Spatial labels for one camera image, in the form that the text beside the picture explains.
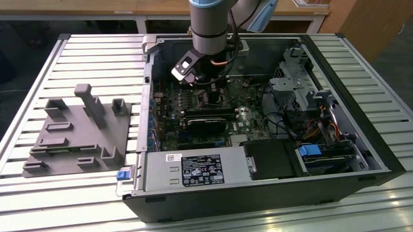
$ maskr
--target motherboard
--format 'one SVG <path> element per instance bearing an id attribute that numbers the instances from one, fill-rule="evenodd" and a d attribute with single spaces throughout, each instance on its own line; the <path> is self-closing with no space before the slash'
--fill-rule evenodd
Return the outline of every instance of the motherboard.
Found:
<path id="1" fill-rule="evenodd" d="M 261 84 L 247 78 L 227 78 L 217 91 L 214 86 L 210 90 L 183 89 L 175 83 L 154 86 L 162 151 L 239 146 L 272 138 L 258 103 Z"/>

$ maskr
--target desk leg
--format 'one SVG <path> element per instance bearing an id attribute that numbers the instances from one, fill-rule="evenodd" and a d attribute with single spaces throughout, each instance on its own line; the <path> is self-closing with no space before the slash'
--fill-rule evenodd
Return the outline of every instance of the desk leg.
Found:
<path id="1" fill-rule="evenodd" d="M 138 15 L 135 17 L 137 26 L 138 26 L 138 33 L 139 34 L 147 34 L 147 16 L 146 15 Z"/>
<path id="2" fill-rule="evenodd" d="M 310 23 L 309 29 L 308 29 L 308 34 L 316 34 L 318 33 L 318 30 L 321 28 L 322 22 L 324 22 L 324 15 L 314 16 L 314 19 Z"/>

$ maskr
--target table surface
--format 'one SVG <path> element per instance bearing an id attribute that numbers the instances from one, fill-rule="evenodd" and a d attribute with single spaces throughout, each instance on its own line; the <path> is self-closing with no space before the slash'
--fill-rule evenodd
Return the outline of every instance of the table surface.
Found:
<path id="1" fill-rule="evenodd" d="M 321 8 L 300 8 L 280 0 L 274 15 L 329 15 Z M 0 0 L 0 14 L 11 15 L 189 15 L 187 0 Z"/>
<path id="2" fill-rule="evenodd" d="M 59 230 L 60 232 L 126 231 L 407 231 L 413 225 L 413 113 L 360 57 L 333 34 L 312 35 L 408 173 L 381 186 L 369 187 L 340 202 L 274 209 L 165 224 L 145 224 L 117 196 L 117 172 L 23 178 L 47 114 L 47 99 L 75 98 L 76 84 L 92 85 L 102 103 L 123 98 L 133 103 L 126 165 L 137 163 L 141 91 L 145 77 L 142 35 L 72 35 L 58 41 L 28 93 L 24 117 L 16 115 L 15 133 L 6 135 L 0 159 L 0 232 Z M 320 72 L 321 86 L 329 85 Z M 122 186 L 129 190 L 131 183 Z"/>

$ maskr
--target blue latch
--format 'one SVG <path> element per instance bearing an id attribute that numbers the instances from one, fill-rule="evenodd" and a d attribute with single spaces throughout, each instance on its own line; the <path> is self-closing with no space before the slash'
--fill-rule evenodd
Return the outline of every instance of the blue latch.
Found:
<path id="1" fill-rule="evenodd" d="M 314 156 L 321 155 L 321 150 L 318 145 L 304 145 L 298 148 L 301 156 Z"/>
<path id="2" fill-rule="evenodd" d="M 130 180 L 130 179 L 131 179 L 131 171 L 119 170 L 118 175 L 117 175 L 117 180 Z"/>

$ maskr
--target white sticker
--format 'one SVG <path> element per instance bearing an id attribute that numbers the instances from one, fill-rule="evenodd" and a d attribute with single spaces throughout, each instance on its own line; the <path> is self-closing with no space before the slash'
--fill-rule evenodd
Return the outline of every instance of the white sticker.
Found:
<path id="1" fill-rule="evenodd" d="M 134 14 L 134 11 L 115 11 L 115 14 Z"/>
<path id="2" fill-rule="evenodd" d="M 170 161 L 181 161 L 182 154 L 167 154 L 167 162 Z"/>

